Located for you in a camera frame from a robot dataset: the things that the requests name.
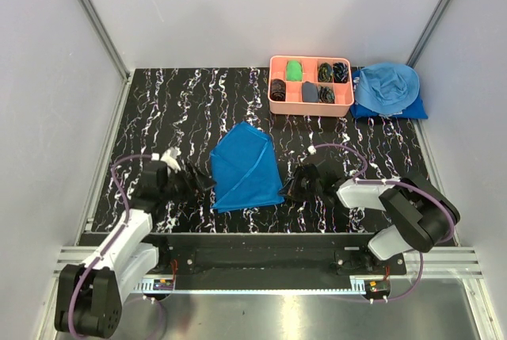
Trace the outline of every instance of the metal floor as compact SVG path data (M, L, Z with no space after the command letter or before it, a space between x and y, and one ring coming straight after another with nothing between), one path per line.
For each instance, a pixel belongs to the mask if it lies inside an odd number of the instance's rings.
M398 295L406 281L393 281ZM127 304L112 340L476 340L480 339L460 281L425 280L404 300L354 304L331 296L173 295L155 305ZM71 340L60 334L58 340Z

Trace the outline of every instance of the green item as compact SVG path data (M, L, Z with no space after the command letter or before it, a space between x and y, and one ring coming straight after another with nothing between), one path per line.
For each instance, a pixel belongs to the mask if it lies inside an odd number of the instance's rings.
M287 63L287 81L301 81L303 80L303 68L299 61L291 60Z

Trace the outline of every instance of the purple cable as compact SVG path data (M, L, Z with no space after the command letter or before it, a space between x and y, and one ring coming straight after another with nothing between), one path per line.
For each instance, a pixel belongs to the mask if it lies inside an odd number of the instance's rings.
M314 146L315 149L321 148L321 147L342 148L344 150L352 152L359 159L361 159L361 161L363 162L363 168L353 175L353 180L355 180L356 183L358 183L358 184L375 184L375 185L383 185L384 184L384 182L382 180L357 180L357 178L359 176L363 175L366 172L366 170L368 169L368 161L366 160L366 158L363 155L361 155L356 150L354 150L348 146L345 146L344 144L337 144L337 143L323 143L323 144L318 144L317 146ZM414 191L418 195L423 196L424 198L428 199L432 203L434 203L435 206L437 208L439 208L442 211L442 213L444 213L445 218L447 219L448 224L449 224L449 233L440 242L442 243L442 242L448 241L449 239L452 239L452 236L454 235L454 230L455 230L454 221L452 220L452 217L451 217L451 214L449 213L449 211L435 197L431 196L429 193L427 193L417 187L414 187L413 185L403 183L402 181L390 180L390 181L385 181L385 183L388 185L398 185L400 187L407 188L411 191ZM419 257L421 259L421 264L419 266L419 273L417 274L416 281L402 295L391 298L391 299L389 299L390 301L396 301L396 300L400 300L400 299L407 297L409 294L411 294L414 291L416 286L421 281L422 272L424 269L424 258L422 256L422 253L419 253ZM348 302L354 302L354 303L369 303L367 300L348 300L346 298L338 298L338 299L348 301Z
M129 155L129 156L126 156L126 157L116 161L111 166L112 180L114 181L115 186L120 191L120 195L121 195L121 198L124 203L125 219L124 219L124 222L120 225L120 227L116 231L116 233L114 234L114 236L108 241L108 243L105 244L104 249L102 249L102 251L100 252L100 257L96 257L88 265L85 272L80 276L79 281L76 284L74 291L72 292L71 304L69 305L69 317L68 317L69 332L71 333L71 335L74 338L77 338L77 339L81 339L81 338L85 337L85 336L78 334L78 332L76 331L76 329L74 327L74 309L76 307L76 302L78 300L78 296L79 296L79 292L81 291L81 287L85 283L85 279L90 275L94 266L101 260L102 257L104 257L104 255L108 252L108 250L111 248L111 246L114 244L114 242L118 239L118 237L120 237L121 233L125 229L125 224L130 220L130 206L128 205L127 194L125 193L124 189L121 187L120 180L118 179L118 175L116 174L116 168L121 163L127 162L128 160L133 160L133 159L151 159L151 155Z
M128 306L129 304L132 304L132 303L135 303L135 302L139 302L141 300L146 300L144 299L144 296L140 297L140 298L135 298L133 300L129 300L125 306ZM162 303L160 303L158 300L150 300L150 301L154 301L156 304L157 304L157 308L158 308L158 323L157 323L157 328L155 328L151 333L150 335L147 337L146 340L153 340L155 338L155 335L157 334L157 332L162 329L165 325L166 325L166 316L164 315L165 314L165 310L164 310L164 306L162 305Z

